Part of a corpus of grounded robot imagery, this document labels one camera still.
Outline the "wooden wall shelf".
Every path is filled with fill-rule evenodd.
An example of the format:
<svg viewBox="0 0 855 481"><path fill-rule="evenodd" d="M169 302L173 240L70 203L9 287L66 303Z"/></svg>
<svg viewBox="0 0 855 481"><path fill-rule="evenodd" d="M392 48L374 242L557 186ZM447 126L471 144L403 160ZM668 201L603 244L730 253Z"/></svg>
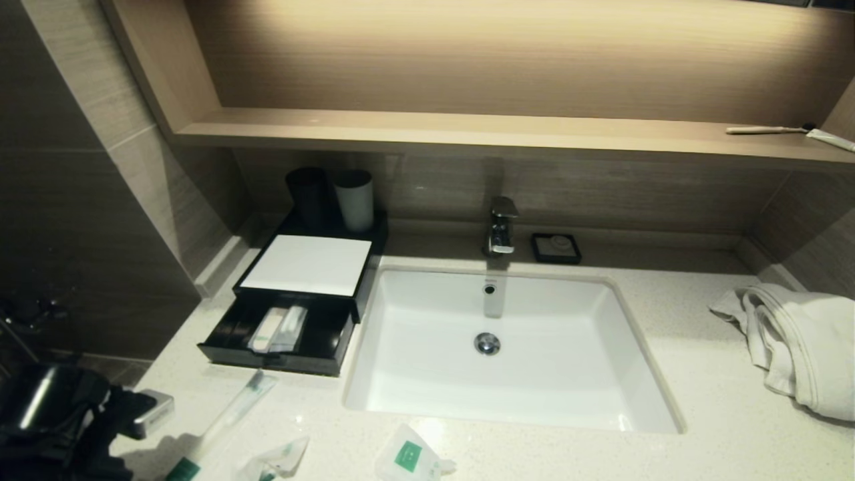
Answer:
<svg viewBox="0 0 855 481"><path fill-rule="evenodd" d="M729 135L724 123L220 108L174 128L187 145L701 162L855 173L855 154L796 134Z"/></svg>

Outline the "grey white cup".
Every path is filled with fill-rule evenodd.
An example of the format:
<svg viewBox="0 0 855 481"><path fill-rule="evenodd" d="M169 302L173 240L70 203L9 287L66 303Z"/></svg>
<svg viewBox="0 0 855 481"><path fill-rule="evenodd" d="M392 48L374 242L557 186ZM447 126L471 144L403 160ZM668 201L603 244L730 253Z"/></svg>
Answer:
<svg viewBox="0 0 855 481"><path fill-rule="evenodd" d="M333 185L345 228L367 232L375 222L373 178L365 170L343 170L334 174Z"/></svg>

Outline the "beige packet in drawer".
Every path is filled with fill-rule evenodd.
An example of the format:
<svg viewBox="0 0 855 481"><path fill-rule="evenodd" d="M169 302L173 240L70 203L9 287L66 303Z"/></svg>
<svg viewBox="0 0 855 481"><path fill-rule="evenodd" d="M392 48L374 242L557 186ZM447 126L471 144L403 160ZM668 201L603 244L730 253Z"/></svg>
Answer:
<svg viewBox="0 0 855 481"><path fill-rule="evenodd" d="M275 336L281 328L281 323L286 317L286 307L271 307L262 318L259 326L248 342L248 349L257 353L269 352Z"/></svg>

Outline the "white toothpaste tube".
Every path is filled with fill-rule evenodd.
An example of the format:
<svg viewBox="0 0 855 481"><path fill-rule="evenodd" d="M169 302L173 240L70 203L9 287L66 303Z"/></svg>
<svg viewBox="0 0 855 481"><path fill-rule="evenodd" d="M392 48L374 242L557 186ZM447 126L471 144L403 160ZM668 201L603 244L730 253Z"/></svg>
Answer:
<svg viewBox="0 0 855 481"><path fill-rule="evenodd" d="M855 153L855 141L843 139L838 135L822 131L822 129L812 129L807 132L806 136L809 139L821 141L828 145L835 146L842 150L846 150L847 152Z"/></svg>

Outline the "white towel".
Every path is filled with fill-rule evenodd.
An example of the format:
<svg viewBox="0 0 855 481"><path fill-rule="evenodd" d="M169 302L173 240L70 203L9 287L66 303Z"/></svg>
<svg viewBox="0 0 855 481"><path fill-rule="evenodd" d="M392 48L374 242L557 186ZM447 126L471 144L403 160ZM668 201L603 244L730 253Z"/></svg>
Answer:
<svg viewBox="0 0 855 481"><path fill-rule="evenodd" d="M709 310L745 335L766 389L855 423L855 299L758 283L724 292Z"/></svg>

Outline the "black cup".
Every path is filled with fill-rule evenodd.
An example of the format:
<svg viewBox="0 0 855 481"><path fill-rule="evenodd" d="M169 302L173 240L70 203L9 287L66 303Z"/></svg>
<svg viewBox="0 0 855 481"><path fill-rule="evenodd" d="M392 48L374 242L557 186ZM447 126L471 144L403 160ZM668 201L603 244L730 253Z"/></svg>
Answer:
<svg viewBox="0 0 855 481"><path fill-rule="evenodd" d="M322 168L302 167L286 175L293 206L302 221L313 229L326 227L329 220L327 177Z"/></svg>

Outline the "crumpled small white packet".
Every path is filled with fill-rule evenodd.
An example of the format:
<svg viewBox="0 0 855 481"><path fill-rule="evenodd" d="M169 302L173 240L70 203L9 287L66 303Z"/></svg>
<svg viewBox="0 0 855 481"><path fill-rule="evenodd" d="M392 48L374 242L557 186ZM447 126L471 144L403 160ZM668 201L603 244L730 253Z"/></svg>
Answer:
<svg viewBox="0 0 855 481"><path fill-rule="evenodd" d="M232 475L232 481L277 481L295 475L311 439L297 438L288 444L253 456L240 465Z"/></svg>

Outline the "black box drawer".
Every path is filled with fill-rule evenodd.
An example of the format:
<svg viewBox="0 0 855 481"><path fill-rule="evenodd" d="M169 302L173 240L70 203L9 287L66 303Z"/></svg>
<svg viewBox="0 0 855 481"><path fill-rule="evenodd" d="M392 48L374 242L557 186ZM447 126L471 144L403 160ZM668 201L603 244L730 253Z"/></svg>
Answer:
<svg viewBox="0 0 855 481"><path fill-rule="evenodd" d="M355 322L344 301L300 299L307 314L295 346L284 352L256 353L250 339L275 307L290 307L293 299L275 295L239 295L198 348L217 365L271 369L339 377Z"/></svg>

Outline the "beige toothbrush with black head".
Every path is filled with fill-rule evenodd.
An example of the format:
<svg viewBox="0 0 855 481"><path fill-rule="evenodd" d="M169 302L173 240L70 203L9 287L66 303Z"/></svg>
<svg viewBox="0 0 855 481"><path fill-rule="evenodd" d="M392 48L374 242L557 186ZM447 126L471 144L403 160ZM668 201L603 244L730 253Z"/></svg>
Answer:
<svg viewBox="0 0 855 481"><path fill-rule="evenodd" d="M772 134L808 134L815 129L814 123L806 123L801 127L728 127L727 135L772 135Z"/></svg>

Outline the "dark shower valve fixture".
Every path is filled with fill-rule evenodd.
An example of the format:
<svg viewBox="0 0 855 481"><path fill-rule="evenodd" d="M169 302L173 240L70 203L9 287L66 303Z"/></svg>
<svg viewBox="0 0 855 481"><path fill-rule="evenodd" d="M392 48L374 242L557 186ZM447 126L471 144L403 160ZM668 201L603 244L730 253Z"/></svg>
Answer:
<svg viewBox="0 0 855 481"><path fill-rule="evenodd" d="M67 307L43 296L0 295L0 326L18 333L37 333L68 319Z"/></svg>

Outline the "white packet in drawer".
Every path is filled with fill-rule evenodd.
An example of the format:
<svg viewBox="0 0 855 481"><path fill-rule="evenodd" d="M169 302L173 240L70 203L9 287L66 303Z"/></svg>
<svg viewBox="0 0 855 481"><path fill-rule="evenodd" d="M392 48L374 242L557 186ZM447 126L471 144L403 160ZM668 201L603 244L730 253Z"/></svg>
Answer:
<svg viewBox="0 0 855 481"><path fill-rule="evenodd" d="M278 331L270 341L269 352L281 353L296 350L307 313L308 308L303 305L291 305L287 313L284 314Z"/></svg>

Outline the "flat packet green square label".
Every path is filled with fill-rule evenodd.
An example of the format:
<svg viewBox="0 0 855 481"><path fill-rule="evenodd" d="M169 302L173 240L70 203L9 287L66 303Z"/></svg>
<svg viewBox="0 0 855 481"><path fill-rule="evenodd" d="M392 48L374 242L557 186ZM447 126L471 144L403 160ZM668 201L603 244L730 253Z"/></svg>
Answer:
<svg viewBox="0 0 855 481"><path fill-rule="evenodd" d="M380 481L441 481L457 472L457 463L441 458L408 424L400 424L373 468Z"/></svg>

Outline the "black soap dish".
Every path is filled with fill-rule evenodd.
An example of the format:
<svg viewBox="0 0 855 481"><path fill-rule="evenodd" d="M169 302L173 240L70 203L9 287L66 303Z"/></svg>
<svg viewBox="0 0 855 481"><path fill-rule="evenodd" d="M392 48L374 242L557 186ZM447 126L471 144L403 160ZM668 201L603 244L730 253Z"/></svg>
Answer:
<svg viewBox="0 0 855 481"><path fill-rule="evenodd" d="M550 246L549 238L553 235L562 235L571 239L573 247L570 251L557 251ZM547 234L546 232L533 232L531 235L532 254L542 264L557 265L579 265L582 254L578 244L570 234Z"/></svg>

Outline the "chrome faucet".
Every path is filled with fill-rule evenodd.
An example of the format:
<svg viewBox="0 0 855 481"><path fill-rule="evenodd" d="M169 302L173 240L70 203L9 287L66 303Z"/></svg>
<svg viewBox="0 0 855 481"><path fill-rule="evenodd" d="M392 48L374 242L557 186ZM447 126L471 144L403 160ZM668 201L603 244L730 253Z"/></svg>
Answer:
<svg viewBox="0 0 855 481"><path fill-rule="evenodd" d="M490 221L483 253L488 258L498 258L515 252L513 220L519 211L511 198L495 196L490 202Z"/></svg>

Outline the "black box with white lid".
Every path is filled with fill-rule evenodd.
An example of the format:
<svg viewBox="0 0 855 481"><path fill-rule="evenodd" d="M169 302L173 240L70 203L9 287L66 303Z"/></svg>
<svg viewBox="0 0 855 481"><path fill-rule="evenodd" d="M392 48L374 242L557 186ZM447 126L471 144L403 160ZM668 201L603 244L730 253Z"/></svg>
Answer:
<svg viewBox="0 0 855 481"><path fill-rule="evenodd" d="M373 213L366 232L348 231L341 221L313 230L299 216L288 215L232 291L344 301L353 322L360 323L388 235L384 210Z"/></svg>

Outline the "white sink basin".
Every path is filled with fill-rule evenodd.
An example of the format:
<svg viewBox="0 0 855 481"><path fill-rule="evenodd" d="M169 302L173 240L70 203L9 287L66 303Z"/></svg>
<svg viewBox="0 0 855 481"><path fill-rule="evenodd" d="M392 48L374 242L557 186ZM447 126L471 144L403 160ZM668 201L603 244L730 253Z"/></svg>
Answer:
<svg viewBox="0 0 855 481"><path fill-rule="evenodd" d="M474 338L501 341L493 356ZM385 269L344 395L385 414L681 434L618 287L598 277Z"/></svg>

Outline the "long toothbrush packet green label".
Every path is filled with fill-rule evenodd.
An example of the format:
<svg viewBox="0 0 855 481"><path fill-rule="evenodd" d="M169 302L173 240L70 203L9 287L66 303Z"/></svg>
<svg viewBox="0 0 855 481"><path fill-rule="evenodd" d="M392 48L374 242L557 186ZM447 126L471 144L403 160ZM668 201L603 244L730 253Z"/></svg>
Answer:
<svg viewBox="0 0 855 481"><path fill-rule="evenodd" d="M252 378L217 415L214 422L208 426L201 437L193 442L189 451L167 474L165 481L193 481L196 475L202 471L201 465L204 458L232 434L243 418L254 408L254 405L276 383L277 378L267 375L262 369L257 369Z"/></svg>

